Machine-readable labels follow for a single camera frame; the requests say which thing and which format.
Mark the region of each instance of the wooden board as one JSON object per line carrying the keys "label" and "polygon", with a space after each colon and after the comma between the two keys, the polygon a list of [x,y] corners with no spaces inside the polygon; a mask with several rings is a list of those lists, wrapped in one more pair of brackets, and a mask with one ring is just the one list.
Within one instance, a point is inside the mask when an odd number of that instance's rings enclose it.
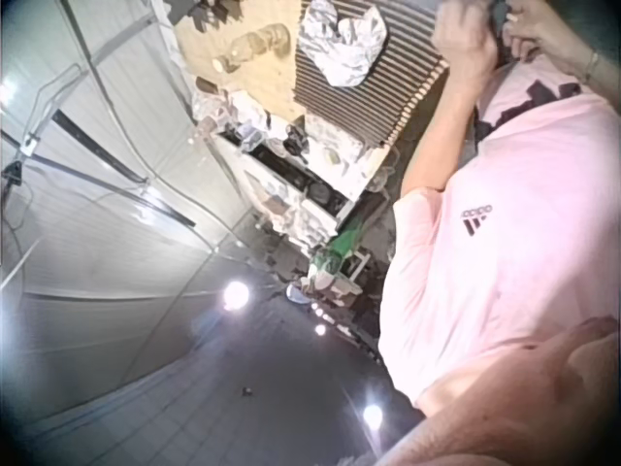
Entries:
{"label": "wooden board", "polygon": [[[206,33],[196,30],[191,18],[185,17],[175,32],[190,73],[218,85],[232,84],[245,89],[272,114],[293,121],[304,114],[305,108],[293,101],[295,86],[295,48],[302,11],[301,0],[243,0],[243,17],[209,28]],[[234,73],[219,74],[212,60],[225,53],[234,39],[269,24],[282,23],[291,35],[289,53],[278,57],[268,52],[245,63]]]}

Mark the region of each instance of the adidas logo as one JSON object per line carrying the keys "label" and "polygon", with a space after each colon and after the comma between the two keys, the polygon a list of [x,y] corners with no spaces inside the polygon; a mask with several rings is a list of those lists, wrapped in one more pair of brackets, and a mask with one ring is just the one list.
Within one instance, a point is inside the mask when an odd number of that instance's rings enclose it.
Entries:
{"label": "adidas logo", "polygon": [[464,225],[466,225],[466,229],[468,230],[468,234],[470,236],[474,236],[476,230],[481,227],[483,221],[487,219],[487,216],[492,211],[492,206],[484,206],[479,207],[478,209],[470,209],[469,211],[462,212],[462,220],[464,221]]}

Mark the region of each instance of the hand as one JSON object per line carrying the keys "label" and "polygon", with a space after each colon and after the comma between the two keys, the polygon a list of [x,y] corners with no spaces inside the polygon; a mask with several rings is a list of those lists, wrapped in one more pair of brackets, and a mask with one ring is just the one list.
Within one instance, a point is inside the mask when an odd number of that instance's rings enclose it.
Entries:
{"label": "hand", "polygon": [[526,60],[533,50],[543,51],[563,73],[582,78],[593,51],[544,0],[507,0],[511,7],[503,27],[505,46]]}
{"label": "hand", "polygon": [[498,60],[489,26],[489,0],[445,0],[438,9],[432,42],[450,66],[452,80],[481,91]]}

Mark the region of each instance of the crumpled foil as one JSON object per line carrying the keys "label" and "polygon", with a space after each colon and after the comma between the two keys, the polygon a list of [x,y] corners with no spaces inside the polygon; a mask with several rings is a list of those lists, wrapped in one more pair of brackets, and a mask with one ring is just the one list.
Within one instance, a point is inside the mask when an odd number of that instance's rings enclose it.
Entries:
{"label": "crumpled foil", "polygon": [[387,30],[377,7],[359,18],[338,21],[332,0],[312,0],[300,24],[298,45],[332,86],[364,81],[376,61]]}

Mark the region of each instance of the ceiling light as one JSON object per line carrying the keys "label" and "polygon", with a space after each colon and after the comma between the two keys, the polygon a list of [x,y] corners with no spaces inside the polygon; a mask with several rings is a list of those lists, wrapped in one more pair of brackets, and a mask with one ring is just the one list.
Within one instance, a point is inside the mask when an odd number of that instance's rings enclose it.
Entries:
{"label": "ceiling light", "polygon": [[334,323],[336,322],[333,318],[331,318],[331,317],[330,317],[328,314],[326,314],[326,313],[323,313],[322,318],[323,318],[326,322],[330,322],[330,323],[332,323],[332,324],[334,324]]}
{"label": "ceiling light", "polygon": [[155,199],[160,199],[160,198],[162,197],[162,195],[160,194],[160,192],[159,192],[157,189],[155,189],[153,186],[149,186],[149,187],[147,188],[147,193],[148,193],[150,196],[153,196]]}
{"label": "ceiling light", "polygon": [[15,94],[16,89],[10,82],[0,84],[0,102],[4,105],[9,105],[9,102],[11,102]]}
{"label": "ceiling light", "polygon": [[224,309],[237,311],[248,303],[250,290],[242,282],[230,282],[224,289]]}
{"label": "ceiling light", "polygon": [[365,422],[367,422],[367,425],[371,430],[377,431],[381,426],[384,414],[378,405],[370,405],[365,408],[362,417],[365,419]]}
{"label": "ceiling light", "polygon": [[345,335],[347,335],[348,337],[351,337],[351,331],[349,330],[348,327],[345,327],[344,325],[337,325],[337,328],[339,330],[341,330],[341,333],[344,333]]}

